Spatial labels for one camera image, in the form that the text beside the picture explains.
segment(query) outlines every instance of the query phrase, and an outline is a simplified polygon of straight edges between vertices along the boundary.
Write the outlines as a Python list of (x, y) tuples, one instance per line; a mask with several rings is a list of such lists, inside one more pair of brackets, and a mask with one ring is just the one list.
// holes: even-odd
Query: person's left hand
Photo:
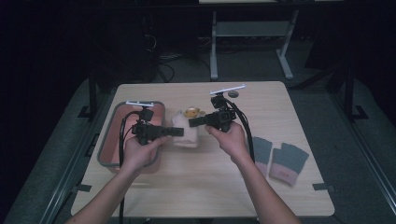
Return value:
[(136, 137), (132, 137), (125, 142), (124, 161), (121, 172), (140, 175), (144, 165), (150, 162), (151, 153), (165, 143), (167, 137), (160, 137), (147, 145), (141, 146)]

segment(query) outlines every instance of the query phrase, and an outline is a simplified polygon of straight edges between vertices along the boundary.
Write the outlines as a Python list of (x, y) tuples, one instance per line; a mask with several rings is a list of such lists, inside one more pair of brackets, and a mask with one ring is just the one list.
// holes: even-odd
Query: hand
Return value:
[(231, 156), (233, 162), (237, 163), (246, 157), (250, 158), (246, 147), (245, 132), (240, 124), (232, 122), (227, 133), (212, 126), (205, 126), (205, 129), (218, 139), (219, 147)]
[(151, 154), (156, 148), (165, 143), (167, 137), (160, 137), (147, 145), (140, 145), (136, 137), (132, 137), (125, 142), (124, 161), (121, 172), (130, 172), (140, 175), (144, 165), (150, 162)]

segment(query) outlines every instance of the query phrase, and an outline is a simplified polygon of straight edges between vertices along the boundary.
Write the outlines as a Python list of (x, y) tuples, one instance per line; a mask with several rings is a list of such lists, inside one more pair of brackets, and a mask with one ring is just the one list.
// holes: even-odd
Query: table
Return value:
[[(312, 2), (337, 2), (343, 0), (315, 0)], [(275, 0), (200, 0), (200, 4), (252, 4), (252, 3), (276, 3)], [(288, 21), (217, 21), (216, 11), (213, 12), (212, 21), (212, 46), (210, 52), (210, 79), (217, 80), (219, 77), (216, 56), (217, 36), (284, 36), (285, 40), (280, 49), (276, 50), (283, 73), (286, 79), (293, 79), (286, 51), (288, 50), (294, 25), (297, 21), (299, 10), (295, 9)]]
[[(106, 127), (115, 106), (127, 100), (160, 101), (166, 107), (166, 126), (178, 110), (197, 106), (206, 113), (214, 111), (210, 91), (240, 86), (236, 82), (126, 84), (119, 86), (104, 127), (92, 153), (83, 185), (72, 207), (75, 214), (88, 203), (113, 176), (96, 159)], [(326, 217), (334, 212), (327, 190), (314, 190), (323, 183), (314, 155), (305, 138), (288, 92), (281, 82), (246, 82), (232, 102), (246, 114), (253, 136), (273, 142), (293, 144), (309, 158), (296, 185), (291, 188), (267, 177), (271, 186), (299, 217)], [(219, 143), (204, 127), (199, 129), (198, 148), (174, 147), (171, 140), (163, 146), (160, 170), (142, 174), (125, 195), (126, 217), (256, 217), (242, 176)]]

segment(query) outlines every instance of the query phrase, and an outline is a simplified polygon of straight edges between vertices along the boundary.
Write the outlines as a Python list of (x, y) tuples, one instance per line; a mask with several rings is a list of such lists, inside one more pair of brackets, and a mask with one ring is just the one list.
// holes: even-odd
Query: gray carpet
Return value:
[[(304, 62), (310, 49), (309, 42), (293, 42), (290, 45), (288, 59), (295, 79), (283, 77), (277, 61), (275, 49), (278, 41), (262, 44), (258, 49), (244, 49), (235, 53), (219, 54), (219, 81), (266, 81), (278, 80), (292, 86), (312, 77), (317, 70), (305, 69)], [(210, 75), (208, 67), (209, 55), (203, 53), (199, 59), (182, 58), (168, 65), (175, 70), (171, 82), (206, 82)], [(170, 76), (170, 69), (162, 66), (163, 72)], [(297, 111), (304, 132), (317, 160), (319, 170), (328, 186), (335, 207), (332, 217), (302, 217), (303, 223), (396, 223), (393, 214), (373, 174), (364, 159), (359, 144), (356, 142), (345, 119), (343, 112), (336, 103), (342, 99), (342, 92), (332, 95), (324, 90), (327, 78), (316, 82), (302, 91), (290, 91), (290, 98)], [(153, 82), (161, 83), (157, 77)], [(104, 114), (108, 110), (113, 94), (98, 93), (99, 112), (92, 122), (77, 118), (80, 109), (88, 105), (87, 82), (81, 84), (75, 96), (66, 108), (51, 139), (37, 162), (34, 171), (26, 182), (21, 194), (12, 207), (6, 223), (38, 223), (46, 213), (50, 197), (59, 185), (64, 167), (72, 158), (76, 148), (91, 142), (101, 130)], [(357, 120), (354, 125), (364, 136), (389, 181), (395, 185), (396, 130), (375, 104), (370, 92), (356, 81), (355, 105), (361, 105), (369, 119)], [(83, 177), (89, 157), (78, 157), (77, 168), (73, 170), (72, 185)], [(64, 223), (70, 217), (70, 209), (76, 193), (63, 196), (59, 209), (53, 211), (55, 223)], [(143, 223), (144, 219), (132, 219), (132, 223)], [(111, 218), (108, 223), (118, 223)], [(152, 223), (199, 223), (197, 219), (154, 219)], [(255, 223), (251, 218), (215, 219), (220, 223)]]

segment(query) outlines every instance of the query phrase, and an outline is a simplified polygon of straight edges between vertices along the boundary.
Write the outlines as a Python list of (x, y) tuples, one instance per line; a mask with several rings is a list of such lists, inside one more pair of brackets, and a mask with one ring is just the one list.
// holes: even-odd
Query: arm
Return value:
[(241, 125), (233, 122), (227, 133), (206, 126), (206, 130), (219, 141), (219, 146), (231, 156), (244, 178), (250, 199), (261, 223), (300, 223), (289, 207), (271, 188), (248, 154), (245, 133)]
[(125, 159), (119, 172), (66, 223), (107, 223), (128, 188), (141, 174), (143, 166), (149, 162), (151, 152), (165, 141), (166, 137), (161, 137), (145, 146), (141, 146), (135, 138), (126, 141)]

